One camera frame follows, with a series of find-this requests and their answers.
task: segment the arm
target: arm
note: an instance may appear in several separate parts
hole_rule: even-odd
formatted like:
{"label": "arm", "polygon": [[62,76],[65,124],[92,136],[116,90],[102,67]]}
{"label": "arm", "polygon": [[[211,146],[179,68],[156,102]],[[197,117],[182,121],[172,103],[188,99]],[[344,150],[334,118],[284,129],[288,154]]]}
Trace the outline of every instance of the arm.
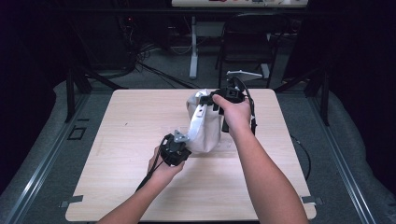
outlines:
{"label": "arm", "polygon": [[[149,160],[148,169],[154,163],[158,148],[154,150],[154,156]],[[158,159],[160,164],[163,161],[161,156]],[[173,177],[183,169],[184,162],[178,166],[168,166],[162,163],[160,167],[152,174],[151,179],[138,190],[134,195],[120,204],[113,211],[102,217],[98,223],[137,223],[149,208],[151,202],[163,191],[163,189],[172,181]]]}
{"label": "arm", "polygon": [[248,100],[232,104],[219,95],[213,101],[224,109],[247,182],[247,191],[261,223],[308,223],[294,187],[271,160],[250,130]]}

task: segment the chair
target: chair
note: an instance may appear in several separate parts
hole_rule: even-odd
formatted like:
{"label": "chair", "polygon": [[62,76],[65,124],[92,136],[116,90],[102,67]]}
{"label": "chair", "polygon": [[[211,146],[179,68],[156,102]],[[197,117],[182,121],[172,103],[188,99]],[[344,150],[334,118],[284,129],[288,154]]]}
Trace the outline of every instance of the chair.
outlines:
{"label": "chair", "polygon": [[[289,20],[281,15],[260,13],[242,13],[232,16],[223,26],[219,56],[216,69],[219,68],[219,88],[221,87],[223,63],[262,63],[271,64],[266,88],[269,87],[277,43],[289,26]],[[276,39],[269,40],[269,34]]]}

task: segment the person's left hand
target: person's left hand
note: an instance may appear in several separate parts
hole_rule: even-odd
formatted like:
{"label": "person's left hand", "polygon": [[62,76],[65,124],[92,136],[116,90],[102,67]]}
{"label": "person's left hand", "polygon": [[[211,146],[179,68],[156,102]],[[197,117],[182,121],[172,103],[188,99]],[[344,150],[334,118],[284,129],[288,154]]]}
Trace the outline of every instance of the person's left hand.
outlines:
{"label": "person's left hand", "polygon": [[[148,162],[148,171],[151,169],[155,161],[155,157],[157,156],[158,150],[159,147],[155,147],[154,155]],[[173,177],[183,169],[184,163],[185,162],[183,161],[178,166],[169,166],[168,164],[163,162],[163,158],[160,155],[158,157],[156,166],[158,166],[159,164],[161,165],[154,171],[150,180],[155,181],[157,184],[160,184],[163,187],[166,187],[172,181]]]}

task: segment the table top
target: table top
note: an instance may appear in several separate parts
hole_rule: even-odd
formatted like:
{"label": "table top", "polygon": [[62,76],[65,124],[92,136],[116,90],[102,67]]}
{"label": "table top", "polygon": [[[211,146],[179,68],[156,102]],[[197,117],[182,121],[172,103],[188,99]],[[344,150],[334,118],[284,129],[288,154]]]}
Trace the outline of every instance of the table top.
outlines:
{"label": "table top", "polygon": [[172,0],[173,7],[306,7],[308,0]]}
{"label": "table top", "polygon": [[[153,149],[174,129],[187,131],[187,99],[198,90],[114,91],[74,196],[69,221],[95,221],[130,197],[146,175]],[[250,90],[255,101],[256,136],[300,196],[309,190],[276,95]],[[308,218],[313,204],[304,204]],[[235,144],[221,133],[207,154],[190,155],[182,172],[148,208],[146,221],[257,220]]]}

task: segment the forearm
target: forearm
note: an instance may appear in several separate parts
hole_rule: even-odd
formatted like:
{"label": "forearm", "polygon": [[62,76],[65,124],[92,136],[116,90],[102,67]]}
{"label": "forearm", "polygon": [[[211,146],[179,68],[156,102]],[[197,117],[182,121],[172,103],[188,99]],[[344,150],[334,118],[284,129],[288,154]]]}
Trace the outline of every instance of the forearm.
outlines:
{"label": "forearm", "polygon": [[250,199],[261,222],[307,223],[294,187],[249,130],[240,130],[238,148]]}
{"label": "forearm", "polygon": [[163,185],[149,180],[134,195],[103,217],[98,223],[137,223],[151,202],[161,193]]}

